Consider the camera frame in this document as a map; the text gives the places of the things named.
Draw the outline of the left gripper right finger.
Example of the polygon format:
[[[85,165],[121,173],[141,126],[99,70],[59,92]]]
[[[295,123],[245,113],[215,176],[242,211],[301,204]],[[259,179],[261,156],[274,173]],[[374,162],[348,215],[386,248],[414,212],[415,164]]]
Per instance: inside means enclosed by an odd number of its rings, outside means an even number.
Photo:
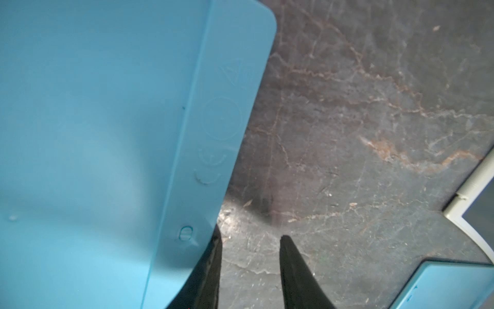
[[[288,235],[280,239],[279,261],[285,308],[335,309]]]

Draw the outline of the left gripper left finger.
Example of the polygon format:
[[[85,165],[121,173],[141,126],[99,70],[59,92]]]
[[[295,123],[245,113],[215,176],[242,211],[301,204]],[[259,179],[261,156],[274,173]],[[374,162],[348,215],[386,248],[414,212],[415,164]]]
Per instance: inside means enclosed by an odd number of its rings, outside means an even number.
[[[217,309],[223,242],[218,225],[206,251],[167,309]]]

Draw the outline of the blue front drawing tablet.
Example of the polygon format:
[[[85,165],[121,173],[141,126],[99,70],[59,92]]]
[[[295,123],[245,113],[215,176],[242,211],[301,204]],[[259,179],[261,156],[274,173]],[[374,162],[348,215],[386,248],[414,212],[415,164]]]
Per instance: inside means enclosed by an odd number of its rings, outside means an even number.
[[[493,266],[423,261],[391,308],[481,308],[493,293]]]

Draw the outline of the blue drawing tablet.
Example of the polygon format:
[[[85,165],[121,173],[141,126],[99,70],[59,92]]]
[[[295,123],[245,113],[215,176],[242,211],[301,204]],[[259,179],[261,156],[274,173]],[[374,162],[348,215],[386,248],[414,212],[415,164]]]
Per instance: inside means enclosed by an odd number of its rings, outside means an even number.
[[[391,308],[481,308],[493,293],[493,266],[423,261]]]
[[[167,308],[277,31],[260,1],[1,2],[1,307]]]

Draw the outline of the white drawing tablet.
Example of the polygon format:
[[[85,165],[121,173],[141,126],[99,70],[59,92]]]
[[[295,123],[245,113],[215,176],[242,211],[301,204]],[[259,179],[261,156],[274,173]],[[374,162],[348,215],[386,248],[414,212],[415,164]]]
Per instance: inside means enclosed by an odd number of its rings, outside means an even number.
[[[456,191],[443,215],[493,261],[493,151]]]

